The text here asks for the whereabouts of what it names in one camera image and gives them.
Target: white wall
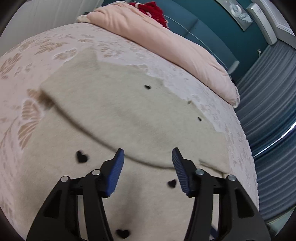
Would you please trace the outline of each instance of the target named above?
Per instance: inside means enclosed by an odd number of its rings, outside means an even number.
[[[269,0],[252,0],[252,2],[259,5],[270,22],[276,37],[296,49],[295,35],[276,6]]]
[[[0,56],[23,40],[46,30],[74,23],[76,17],[103,0],[31,0],[12,17],[0,37]]]

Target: metal screw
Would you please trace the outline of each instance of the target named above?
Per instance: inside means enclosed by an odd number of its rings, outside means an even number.
[[[229,175],[228,179],[231,181],[235,181],[237,178],[234,175]]]
[[[92,175],[94,175],[94,176],[98,176],[98,175],[101,174],[101,171],[100,171],[99,169],[95,169],[95,170],[93,170],[91,173],[92,173]]]
[[[195,174],[196,175],[203,175],[205,172],[204,172],[204,170],[203,169],[196,169],[195,170]]]
[[[67,176],[63,176],[63,177],[61,177],[61,181],[63,182],[63,183],[65,183],[66,181],[68,181],[69,180],[69,177],[67,177]]]

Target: framed picture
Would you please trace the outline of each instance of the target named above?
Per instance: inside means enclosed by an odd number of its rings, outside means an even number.
[[[236,0],[216,0],[245,31],[253,22],[249,14]]]

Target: fabric fold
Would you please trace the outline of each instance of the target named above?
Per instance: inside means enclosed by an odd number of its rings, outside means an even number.
[[[92,48],[66,62],[41,89],[84,132],[135,161],[173,168],[171,151],[178,147],[197,165],[230,171],[224,134],[195,105],[132,66],[98,62]]]
[[[98,25],[142,45],[184,68],[233,107],[238,106],[237,88],[226,70],[207,50],[164,28],[126,2],[96,8],[77,20]]]

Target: teal wall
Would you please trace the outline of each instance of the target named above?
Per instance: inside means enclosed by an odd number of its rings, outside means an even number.
[[[258,59],[257,50],[260,49],[262,52],[268,45],[255,22],[246,31],[243,31],[232,16],[215,0],[173,1],[203,21],[220,37],[240,61],[238,68],[231,75],[234,82],[237,82]],[[252,3],[250,0],[237,1],[245,9]]]
[[[116,2],[116,0],[105,0],[105,1],[103,2],[102,6],[106,6],[106,5],[108,5],[108,4],[110,4],[110,3],[113,3],[113,2]]]

